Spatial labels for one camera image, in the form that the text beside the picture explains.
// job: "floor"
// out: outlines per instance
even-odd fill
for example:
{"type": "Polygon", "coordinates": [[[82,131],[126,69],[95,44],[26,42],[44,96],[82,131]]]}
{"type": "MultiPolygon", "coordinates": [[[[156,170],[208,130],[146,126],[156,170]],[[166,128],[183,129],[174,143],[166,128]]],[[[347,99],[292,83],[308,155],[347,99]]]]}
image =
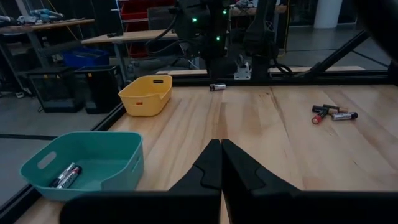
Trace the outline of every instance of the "floor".
{"type": "MultiPolygon", "coordinates": [[[[230,139],[302,190],[397,191],[397,95],[392,85],[173,88],[159,115],[125,114],[111,130],[143,135],[144,175],[137,190],[171,188],[211,139],[230,139]],[[312,106],[324,103],[359,118],[312,124],[312,106]]],[[[227,224],[221,206],[221,223],[227,224]]],[[[57,223],[61,208],[42,198],[17,223],[57,223]]]]}
{"type": "MultiPolygon", "coordinates": [[[[337,30],[291,28],[289,30],[287,45],[288,52],[284,57],[279,59],[279,62],[292,67],[312,66],[322,61],[334,49],[343,45],[358,32],[359,30],[351,26],[339,27],[337,30]]],[[[381,64],[389,64],[388,57],[370,39],[360,45],[356,51],[379,61],[381,64]]],[[[386,69],[380,63],[373,62],[356,53],[350,53],[336,65],[357,65],[367,70],[386,69]]],[[[157,70],[151,70],[150,65],[146,68],[138,69],[142,74],[154,74],[157,70]]],[[[371,109],[374,112],[375,109],[372,109],[371,106],[368,105],[364,110],[371,109]]],[[[85,111],[73,115],[38,113],[38,107],[36,99],[24,98],[17,100],[11,97],[0,98],[0,133],[59,135],[69,131],[90,129],[102,118],[102,115],[88,116],[85,114],[85,111]]],[[[18,178],[19,164],[22,164],[26,158],[34,154],[34,151],[39,150],[46,144],[44,141],[37,143],[33,141],[27,142],[23,143],[21,141],[15,143],[14,140],[3,141],[0,139],[0,162],[6,167],[13,167],[13,169],[2,169],[0,171],[0,179],[13,175],[16,180],[15,182],[10,182],[10,186],[7,187],[8,190],[5,187],[0,187],[0,205],[6,201],[5,198],[7,196],[11,196],[15,192],[15,189],[24,185],[24,182],[21,182],[21,179],[18,178]]]]}

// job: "concrete floor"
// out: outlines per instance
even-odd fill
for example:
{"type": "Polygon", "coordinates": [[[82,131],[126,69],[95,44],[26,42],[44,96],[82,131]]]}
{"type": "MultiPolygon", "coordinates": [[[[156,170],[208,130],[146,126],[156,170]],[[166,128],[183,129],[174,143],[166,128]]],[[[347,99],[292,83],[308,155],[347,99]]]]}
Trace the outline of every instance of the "concrete floor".
{"type": "MultiPolygon", "coordinates": [[[[339,27],[337,30],[313,30],[312,28],[291,28],[287,54],[279,59],[291,67],[310,67],[329,56],[334,49],[356,35],[359,30],[353,27],[339,27]]],[[[377,61],[389,64],[388,56],[369,39],[361,44],[357,52],[377,61]]],[[[348,54],[336,65],[357,65],[367,70],[384,70],[382,65],[372,62],[355,53],[348,54]]],[[[154,74],[157,70],[140,69],[142,73],[154,74]]],[[[0,133],[61,135],[70,131],[89,130],[104,118],[102,115],[88,115],[84,110],[75,114],[38,113],[37,99],[16,99],[14,96],[0,98],[0,133]]],[[[26,182],[19,176],[21,165],[48,141],[0,139],[0,207],[26,182]]]]}

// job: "yellow plastic basket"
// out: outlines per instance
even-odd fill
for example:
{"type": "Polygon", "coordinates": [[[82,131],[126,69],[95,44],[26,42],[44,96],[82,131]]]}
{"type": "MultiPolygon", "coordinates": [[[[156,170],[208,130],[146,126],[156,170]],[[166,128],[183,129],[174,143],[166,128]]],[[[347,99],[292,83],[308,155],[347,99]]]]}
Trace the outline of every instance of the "yellow plastic basket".
{"type": "Polygon", "coordinates": [[[169,101],[172,83],[170,75],[148,75],[134,80],[119,96],[129,115],[155,116],[169,101]]]}

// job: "metal bracket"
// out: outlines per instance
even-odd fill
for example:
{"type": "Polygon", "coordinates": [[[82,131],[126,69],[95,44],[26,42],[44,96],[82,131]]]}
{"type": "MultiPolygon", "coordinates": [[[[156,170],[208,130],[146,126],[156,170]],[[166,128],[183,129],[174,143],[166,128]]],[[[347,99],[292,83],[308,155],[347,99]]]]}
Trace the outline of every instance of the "metal bracket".
{"type": "Polygon", "coordinates": [[[250,80],[251,72],[249,63],[245,63],[243,66],[238,66],[237,72],[234,74],[235,80],[250,80]]]}

